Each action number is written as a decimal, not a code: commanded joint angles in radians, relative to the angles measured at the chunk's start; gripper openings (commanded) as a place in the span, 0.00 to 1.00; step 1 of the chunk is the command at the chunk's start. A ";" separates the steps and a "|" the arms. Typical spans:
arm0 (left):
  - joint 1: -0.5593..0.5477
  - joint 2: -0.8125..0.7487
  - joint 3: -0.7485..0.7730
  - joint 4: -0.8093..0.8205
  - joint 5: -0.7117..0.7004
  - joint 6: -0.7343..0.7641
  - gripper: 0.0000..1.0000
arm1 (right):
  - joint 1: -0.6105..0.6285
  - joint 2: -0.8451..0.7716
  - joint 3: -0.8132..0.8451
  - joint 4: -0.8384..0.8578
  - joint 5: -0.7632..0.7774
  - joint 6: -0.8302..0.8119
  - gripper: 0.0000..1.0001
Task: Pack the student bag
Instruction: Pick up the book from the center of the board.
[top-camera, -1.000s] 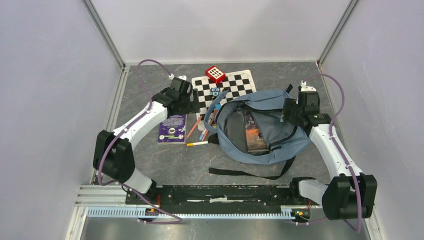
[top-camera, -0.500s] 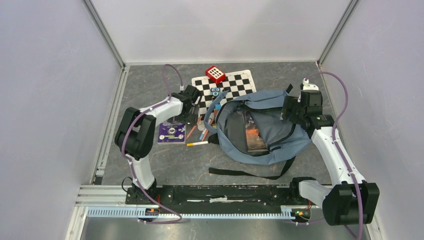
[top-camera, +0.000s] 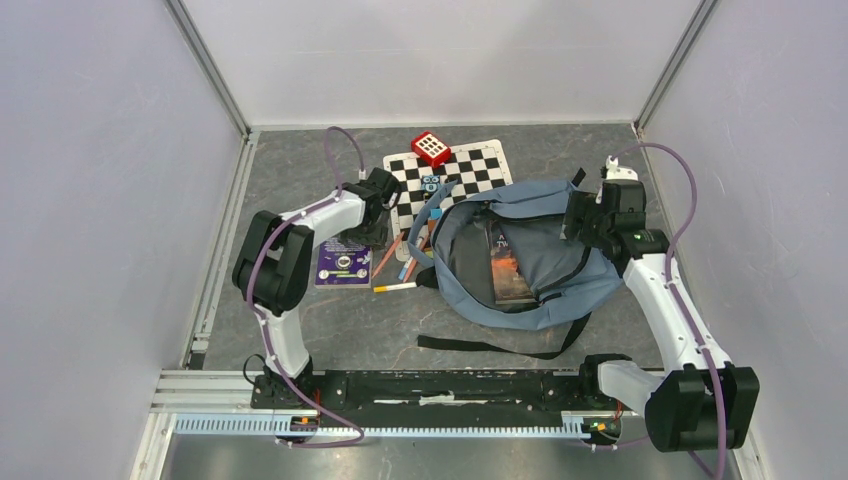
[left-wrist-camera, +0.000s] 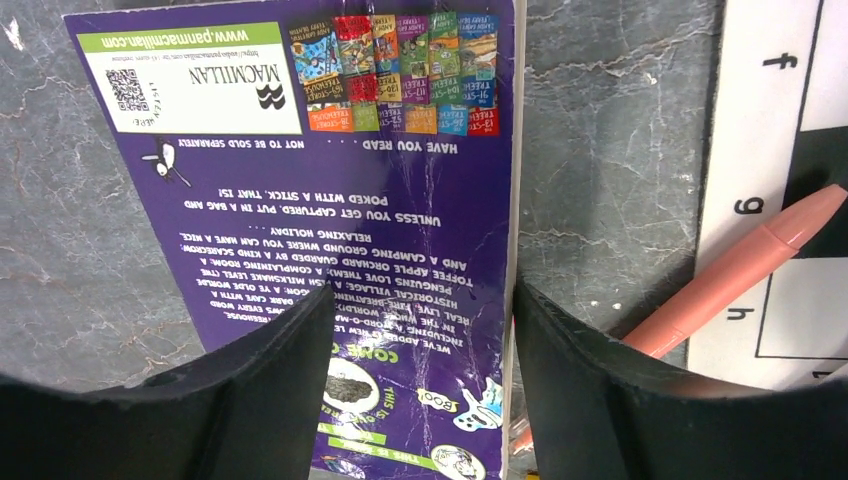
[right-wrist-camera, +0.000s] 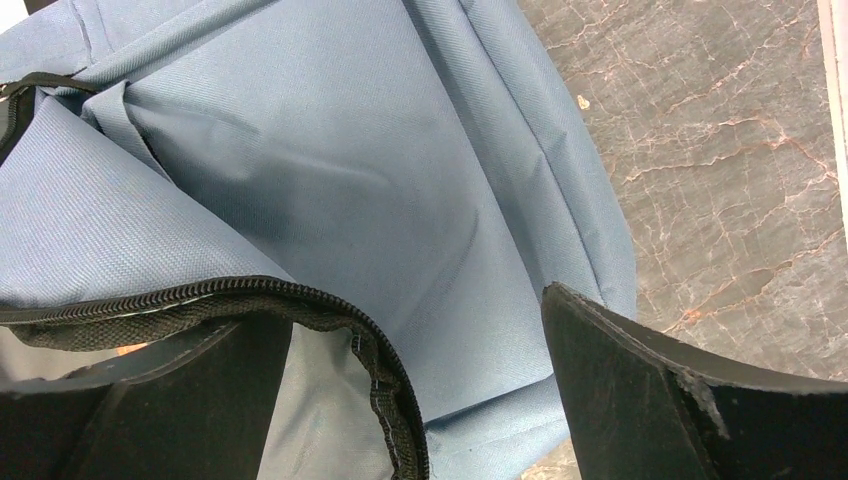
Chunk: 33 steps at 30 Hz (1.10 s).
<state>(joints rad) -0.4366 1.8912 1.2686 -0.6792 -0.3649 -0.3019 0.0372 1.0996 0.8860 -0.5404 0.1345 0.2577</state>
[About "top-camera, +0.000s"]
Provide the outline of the purple cover book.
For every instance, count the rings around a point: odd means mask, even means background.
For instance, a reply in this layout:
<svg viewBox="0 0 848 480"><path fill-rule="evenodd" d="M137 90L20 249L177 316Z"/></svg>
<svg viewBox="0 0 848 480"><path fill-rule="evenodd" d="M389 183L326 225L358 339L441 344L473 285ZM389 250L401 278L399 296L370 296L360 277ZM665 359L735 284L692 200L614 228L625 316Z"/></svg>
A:
<svg viewBox="0 0 848 480"><path fill-rule="evenodd" d="M368 288L371 267L370 247L344 243L333 237L318 247L314 285L316 288Z"/></svg>

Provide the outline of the blue student backpack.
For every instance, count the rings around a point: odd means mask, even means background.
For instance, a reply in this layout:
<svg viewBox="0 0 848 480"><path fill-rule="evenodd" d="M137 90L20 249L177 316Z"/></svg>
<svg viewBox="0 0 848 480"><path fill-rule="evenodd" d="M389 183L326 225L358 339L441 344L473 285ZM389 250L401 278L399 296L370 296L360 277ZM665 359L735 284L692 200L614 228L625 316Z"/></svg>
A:
<svg viewBox="0 0 848 480"><path fill-rule="evenodd" d="M561 238L571 192L585 177L578 170L570 180L534 180L478 193L443 211L429 235L430 253L415 243L433 210L449 197L453 183L444 184L416 216L406 242L423 269L417 282L440 292L445 302L466 320L491 328L541 331L557 325L569 330L554 351L539 352L552 360L575 343L588 320L623 281L614 265L596 249ZM516 257L536 302L495 304L486 225L497 221Z"/></svg>

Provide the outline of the Tale of Two Cities book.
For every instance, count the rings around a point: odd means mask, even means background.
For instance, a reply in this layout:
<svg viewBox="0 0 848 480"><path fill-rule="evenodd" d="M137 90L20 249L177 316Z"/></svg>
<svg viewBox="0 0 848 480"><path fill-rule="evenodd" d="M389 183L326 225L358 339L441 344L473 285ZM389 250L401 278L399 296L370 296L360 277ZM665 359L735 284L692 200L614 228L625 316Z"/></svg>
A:
<svg viewBox="0 0 848 480"><path fill-rule="evenodd" d="M499 306L529 305L535 296L523 277L509 242L495 220L486 225L495 304Z"/></svg>

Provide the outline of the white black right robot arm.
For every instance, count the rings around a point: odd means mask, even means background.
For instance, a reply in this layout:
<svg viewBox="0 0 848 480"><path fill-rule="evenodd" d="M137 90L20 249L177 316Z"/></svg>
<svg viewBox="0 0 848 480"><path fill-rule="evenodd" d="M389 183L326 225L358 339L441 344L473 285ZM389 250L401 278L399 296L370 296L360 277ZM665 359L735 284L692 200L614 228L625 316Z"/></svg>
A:
<svg viewBox="0 0 848 480"><path fill-rule="evenodd" d="M580 400L602 408L616 399L640 415L661 452L738 449L745 443L760 382L733 364L709 333L680 278L670 241L646 226L646 192L637 180L605 181L598 193L574 191L566 239L600 252L637 299L659 347L664 375L630 360L605 360L577 382Z"/></svg>

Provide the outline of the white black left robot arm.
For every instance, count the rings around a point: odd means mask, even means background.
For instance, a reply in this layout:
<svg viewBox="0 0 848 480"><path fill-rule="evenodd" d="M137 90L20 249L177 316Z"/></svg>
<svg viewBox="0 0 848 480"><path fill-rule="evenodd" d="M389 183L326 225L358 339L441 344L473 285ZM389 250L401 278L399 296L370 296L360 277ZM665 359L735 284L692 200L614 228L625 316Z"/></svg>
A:
<svg viewBox="0 0 848 480"><path fill-rule="evenodd" d="M384 217L400 194L399 180L375 168L307 206L283 213L263 210L253 216L231 279L259 322L265 363L280 375L275 392L288 406L302 407L314 394L313 379L303 373L311 358L299 318L313 252L343 233L364 236L372 243L386 240Z"/></svg>

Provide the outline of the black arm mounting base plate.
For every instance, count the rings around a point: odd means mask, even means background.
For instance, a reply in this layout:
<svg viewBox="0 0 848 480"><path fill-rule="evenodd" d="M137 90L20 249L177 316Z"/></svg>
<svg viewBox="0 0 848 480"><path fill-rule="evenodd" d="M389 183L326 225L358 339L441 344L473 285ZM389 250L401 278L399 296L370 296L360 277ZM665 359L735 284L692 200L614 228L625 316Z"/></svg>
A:
<svg viewBox="0 0 848 480"><path fill-rule="evenodd" d="M629 411L568 370L326 370L307 372L292 386L270 370L244 378L251 408L289 410L309 426L555 427L563 412Z"/></svg>

